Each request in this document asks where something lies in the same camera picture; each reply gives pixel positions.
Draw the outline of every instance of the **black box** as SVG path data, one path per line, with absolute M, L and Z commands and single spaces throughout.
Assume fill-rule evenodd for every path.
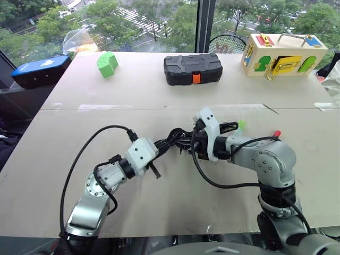
M 216 54 L 167 56 L 164 73 L 169 85 L 190 85 L 218 81 L 223 67 Z
M 70 65 L 68 56 L 53 57 L 22 64 L 11 77 L 23 88 L 56 84 Z

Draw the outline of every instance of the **black toolbox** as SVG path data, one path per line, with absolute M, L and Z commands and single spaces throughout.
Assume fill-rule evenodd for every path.
M 222 70 L 221 62 L 214 53 L 164 58 L 164 73 L 169 85 L 218 81 Z

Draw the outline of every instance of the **green foam block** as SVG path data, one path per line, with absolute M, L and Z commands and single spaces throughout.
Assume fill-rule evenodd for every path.
M 112 52 L 102 54 L 97 60 L 97 67 L 104 78 L 107 78 L 115 73 L 114 69 L 118 66 L 117 59 Z

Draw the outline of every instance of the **blue case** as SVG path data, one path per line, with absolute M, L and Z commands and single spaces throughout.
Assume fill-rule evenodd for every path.
M 68 56 L 52 57 L 20 65 L 11 77 L 23 88 L 56 84 L 71 59 Z

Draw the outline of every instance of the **green object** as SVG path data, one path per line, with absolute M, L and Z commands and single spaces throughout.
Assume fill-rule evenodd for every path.
M 258 64 L 260 64 L 260 65 L 257 69 L 255 69 L 255 72 L 264 72 L 266 70 L 269 62 L 270 62 L 269 56 L 264 56 L 264 57 L 260 58 L 260 60 L 258 62 Z
M 239 128 L 234 131 L 234 135 L 242 135 L 245 127 L 245 121 L 239 121 Z
M 104 78 L 107 78 L 115 73 L 114 69 L 118 66 L 117 59 L 112 52 L 102 54 L 97 60 L 97 67 Z
M 314 64 L 315 60 L 317 60 L 316 57 L 308 57 L 303 62 L 303 64 L 301 65 L 301 67 L 299 68 L 299 70 L 297 72 L 304 73 L 304 72 L 308 71 L 308 69 L 312 67 L 312 64 Z
M 245 127 L 245 121 L 239 121 L 239 129 L 244 130 Z

